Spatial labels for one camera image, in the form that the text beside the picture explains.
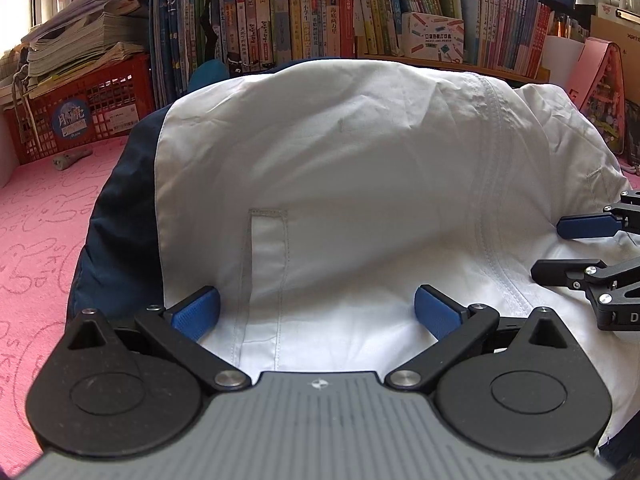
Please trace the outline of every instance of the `white jacket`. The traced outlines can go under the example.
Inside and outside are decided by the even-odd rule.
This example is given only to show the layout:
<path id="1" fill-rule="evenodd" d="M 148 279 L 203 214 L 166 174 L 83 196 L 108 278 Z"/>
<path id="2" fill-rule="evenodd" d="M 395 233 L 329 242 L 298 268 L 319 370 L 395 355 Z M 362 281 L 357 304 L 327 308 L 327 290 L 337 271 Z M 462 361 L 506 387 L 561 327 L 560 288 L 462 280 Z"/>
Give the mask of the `white jacket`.
<path id="1" fill-rule="evenodd" d="M 166 115 L 156 155 L 164 296 L 218 288 L 201 344 L 263 370 L 376 370 L 434 343 L 429 283 L 504 316 L 551 306 L 612 395 L 640 409 L 635 334 L 596 328 L 583 292 L 533 283 L 539 258 L 640 255 L 625 233 L 562 240 L 564 215 L 629 189 L 596 129 L 551 85 L 318 60 L 203 88 Z"/>

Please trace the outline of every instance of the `metal screw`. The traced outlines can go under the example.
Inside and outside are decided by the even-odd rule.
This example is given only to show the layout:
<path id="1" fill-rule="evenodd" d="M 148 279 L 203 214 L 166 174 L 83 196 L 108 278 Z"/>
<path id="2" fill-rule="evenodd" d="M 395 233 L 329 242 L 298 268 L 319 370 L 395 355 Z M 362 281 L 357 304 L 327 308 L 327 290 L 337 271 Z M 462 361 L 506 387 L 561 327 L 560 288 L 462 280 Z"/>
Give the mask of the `metal screw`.
<path id="1" fill-rule="evenodd" d="M 236 386 L 240 386 L 240 384 L 244 383 L 246 375 L 240 370 L 223 370 L 216 374 L 214 380 L 218 386 L 223 386 L 224 388 L 235 388 Z"/>
<path id="2" fill-rule="evenodd" d="M 396 370 L 391 374 L 391 377 L 389 377 L 393 386 L 402 386 L 403 388 L 415 386 L 421 379 L 420 374 L 413 370 Z"/>

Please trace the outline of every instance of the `red plastic bin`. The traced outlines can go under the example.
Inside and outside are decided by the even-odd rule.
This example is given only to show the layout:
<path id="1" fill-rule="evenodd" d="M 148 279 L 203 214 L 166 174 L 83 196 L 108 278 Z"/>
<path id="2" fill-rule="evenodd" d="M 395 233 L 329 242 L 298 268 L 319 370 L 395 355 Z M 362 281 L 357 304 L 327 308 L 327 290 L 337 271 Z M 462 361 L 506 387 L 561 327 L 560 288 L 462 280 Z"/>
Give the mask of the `red plastic bin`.
<path id="1" fill-rule="evenodd" d="M 46 94 L 29 100 L 36 124 L 36 141 L 23 104 L 18 104 L 25 142 L 20 142 L 20 129 L 14 108 L 4 111 L 20 164 L 64 152 L 95 140 L 127 135 L 132 123 L 155 111 L 149 75 L 149 56 L 141 54 L 111 66 L 95 70 Z M 80 101 L 91 115 L 78 136 L 56 133 L 63 104 Z"/>

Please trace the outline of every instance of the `white box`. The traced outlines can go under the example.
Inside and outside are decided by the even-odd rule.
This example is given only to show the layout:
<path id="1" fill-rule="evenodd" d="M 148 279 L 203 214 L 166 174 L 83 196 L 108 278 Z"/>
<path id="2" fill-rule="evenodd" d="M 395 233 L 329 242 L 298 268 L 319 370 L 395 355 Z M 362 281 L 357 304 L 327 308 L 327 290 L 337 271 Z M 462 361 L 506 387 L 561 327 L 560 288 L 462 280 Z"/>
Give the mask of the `white box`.
<path id="1" fill-rule="evenodd" d="M 402 15 L 402 50 L 406 57 L 462 63 L 465 25 L 462 20 L 406 12 Z"/>

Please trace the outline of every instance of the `blue gripper pad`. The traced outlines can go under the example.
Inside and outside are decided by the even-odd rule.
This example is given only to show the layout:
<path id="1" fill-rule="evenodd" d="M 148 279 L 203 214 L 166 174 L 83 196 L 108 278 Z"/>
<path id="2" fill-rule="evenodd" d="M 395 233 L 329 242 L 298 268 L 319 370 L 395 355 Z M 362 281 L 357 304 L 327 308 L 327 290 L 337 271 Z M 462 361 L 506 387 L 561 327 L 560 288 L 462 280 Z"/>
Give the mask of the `blue gripper pad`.
<path id="1" fill-rule="evenodd" d="M 565 240 L 611 237 L 621 229 L 622 222 L 610 213 L 563 216 L 556 225 L 559 237 Z"/>
<path id="2" fill-rule="evenodd" d="M 468 310 L 448 298 L 431 285 L 422 285 L 415 291 L 415 317 L 440 340 L 457 329 L 468 318 Z"/>
<path id="3" fill-rule="evenodd" d="M 212 286 L 203 286 L 168 309 L 165 316 L 178 332 L 197 341 L 215 327 L 220 318 L 220 294 Z"/>

